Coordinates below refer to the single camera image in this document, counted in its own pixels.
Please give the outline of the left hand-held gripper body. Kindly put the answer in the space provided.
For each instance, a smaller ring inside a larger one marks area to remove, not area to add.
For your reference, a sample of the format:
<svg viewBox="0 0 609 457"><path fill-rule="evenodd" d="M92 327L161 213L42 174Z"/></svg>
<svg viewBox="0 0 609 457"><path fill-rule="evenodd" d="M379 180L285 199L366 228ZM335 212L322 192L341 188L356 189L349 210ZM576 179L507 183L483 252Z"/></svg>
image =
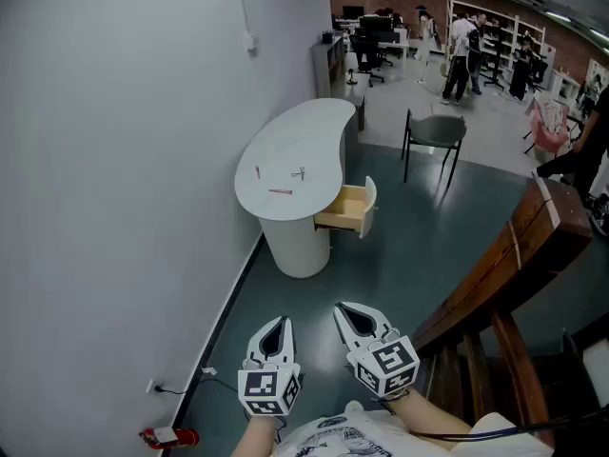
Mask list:
<svg viewBox="0 0 609 457"><path fill-rule="evenodd" d="M251 416L288 416L301 391L297 363L263 363L245 360L238 371L238 397Z"/></svg>

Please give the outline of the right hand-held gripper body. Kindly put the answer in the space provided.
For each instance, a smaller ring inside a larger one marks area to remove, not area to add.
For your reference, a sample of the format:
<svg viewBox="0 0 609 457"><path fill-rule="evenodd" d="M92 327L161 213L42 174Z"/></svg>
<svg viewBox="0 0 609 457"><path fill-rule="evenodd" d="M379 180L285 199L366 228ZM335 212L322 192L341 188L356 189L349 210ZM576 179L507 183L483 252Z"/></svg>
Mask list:
<svg viewBox="0 0 609 457"><path fill-rule="evenodd" d="M396 397L415 382L420 359L409 338L374 340L347 353L356 379L376 397Z"/></svg>

